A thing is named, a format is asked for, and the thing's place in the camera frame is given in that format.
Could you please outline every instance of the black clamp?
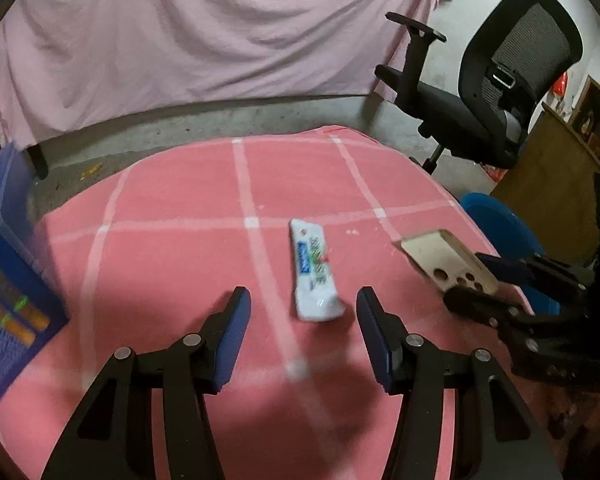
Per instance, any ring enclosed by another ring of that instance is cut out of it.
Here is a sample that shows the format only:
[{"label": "black clamp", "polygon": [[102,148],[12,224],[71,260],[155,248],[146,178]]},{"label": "black clamp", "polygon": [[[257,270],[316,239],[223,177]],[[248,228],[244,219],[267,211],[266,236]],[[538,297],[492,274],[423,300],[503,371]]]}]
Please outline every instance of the black clamp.
[{"label": "black clamp", "polygon": [[476,256],[499,281],[532,286],[558,301],[560,314],[532,316],[517,304],[460,286],[446,291],[446,307],[496,329],[509,349],[516,375],[599,392],[599,320],[590,308],[594,273],[538,254],[525,260]]},{"label": "black clamp", "polygon": [[43,480],[154,480],[151,390],[161,388],[171,478],[223,480],[204,394],[231,378],[251,315],[236,287],[222,312],[169,348],[115,351],[64,428]]},{"label": "black clamp", "polygon": [[356,315],[376,380],[403,395],[382,480],[435,478],[445,388],[456,392],[450,480],[562,478],[542,430],[488,350],[439,350],[385,312],[369,286],[358,293]]}]

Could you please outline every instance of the office chair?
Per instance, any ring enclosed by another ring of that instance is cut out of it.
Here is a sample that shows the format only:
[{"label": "office chair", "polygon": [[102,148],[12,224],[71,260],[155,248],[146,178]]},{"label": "office chair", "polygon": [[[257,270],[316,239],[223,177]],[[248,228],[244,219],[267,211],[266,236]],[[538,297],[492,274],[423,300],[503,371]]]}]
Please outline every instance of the office chair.
[{"label": "office chair", "polygon": [[405,25],[411,43],[402,72],[378,65],[375,74],[397,92],[400,110],[423,120],[420,135],[437,140],[422,165],[429,174],[445,148],[512,168],[540,99],[582,57],[580,33],[557,0],[502,0],[464,51],[458,97],[419,80],[429,46],[446,37],[395,12],[386,18]]}]

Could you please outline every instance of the table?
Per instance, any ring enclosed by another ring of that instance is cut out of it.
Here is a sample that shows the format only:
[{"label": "table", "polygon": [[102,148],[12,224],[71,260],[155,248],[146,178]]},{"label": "table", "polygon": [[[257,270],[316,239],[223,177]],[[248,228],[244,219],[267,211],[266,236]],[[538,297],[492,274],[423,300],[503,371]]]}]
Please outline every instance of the table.
[{"label": "table", "polygon": [[[325,229],[347,306],[338,320],[294,316],[291,218]],[[510,365],[495,332],[451,315],[394,242],[446,228],[474,251],[493,248],[419,166],[340,126],[158,153],[76,196],[41,228],[72,320],[0,403],[0,437],[31,480],[116,348],[165,348],[236,285],[251,291],[250,325],[231,382],[206,402],[228,479],[381,478],[400,398],[373,378],[353,311],[363,285],[440,348],[482,346]],[[543,420],[542,390],[515,383]],[[155,400],[155,462],[165,478]],[[449,474],[452,426],[448,395],[440,479]]]}]

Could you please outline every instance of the red decoration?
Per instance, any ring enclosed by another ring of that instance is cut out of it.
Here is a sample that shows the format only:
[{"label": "red decoration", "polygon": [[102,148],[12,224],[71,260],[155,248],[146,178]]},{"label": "red decoration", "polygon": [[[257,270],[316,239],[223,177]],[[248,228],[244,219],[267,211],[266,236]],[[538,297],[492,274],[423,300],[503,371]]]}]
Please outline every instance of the red decoration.
[{"label": "red decoration", "polygon": [[509,170],[501,170],[500,168],[494,168],[488,164],[481,164],[484,172],[491,177],[494,182],[499,182],[507,174]]},{"label": "red decoration", "polygon": [[569,76],[565,72],[558,78],[558,81],[556,81],[554,83],[554,85],[551,87],[551,91],[558,97],[564,97],[564,93],[567,91],[568,81],[569,81]]}]

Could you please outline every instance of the blue storage box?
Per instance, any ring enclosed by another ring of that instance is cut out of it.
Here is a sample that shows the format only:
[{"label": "blue storage box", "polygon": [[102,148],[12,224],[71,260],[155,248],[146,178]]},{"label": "blue storage box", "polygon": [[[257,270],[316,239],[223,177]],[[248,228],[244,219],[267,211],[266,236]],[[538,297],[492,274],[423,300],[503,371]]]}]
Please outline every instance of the blue storage box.
[{"label": "blue storage box", "polygon": [[27,215],[31,183],[16,147],[0,150],[0,398],[68,321],[45,237]]}]

